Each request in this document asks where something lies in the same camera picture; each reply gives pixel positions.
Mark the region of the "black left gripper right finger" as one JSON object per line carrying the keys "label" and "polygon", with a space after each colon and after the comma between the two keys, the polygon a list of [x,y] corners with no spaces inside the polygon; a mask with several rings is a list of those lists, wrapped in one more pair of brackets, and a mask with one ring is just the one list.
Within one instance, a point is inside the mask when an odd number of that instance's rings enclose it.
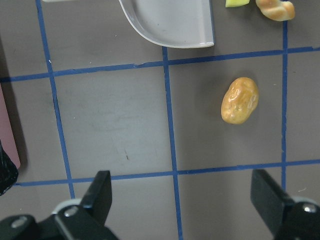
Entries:
{"label": "black left gripper right finger", "polygon": [[274,240],[320,238],[320,206],[310,198],[288,195],[264,169],[252,171],[250,200]]}

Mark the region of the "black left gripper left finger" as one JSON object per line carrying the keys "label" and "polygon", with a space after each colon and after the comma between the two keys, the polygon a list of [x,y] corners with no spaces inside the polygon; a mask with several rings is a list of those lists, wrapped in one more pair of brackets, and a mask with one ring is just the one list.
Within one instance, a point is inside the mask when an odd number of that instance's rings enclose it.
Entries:
{"label": "black left gripper left finger", "polygon": [[105,222],[112,204],[110,171],[98,171],[78,204],[61,208],[54,216],[65,240],[110,240]]}

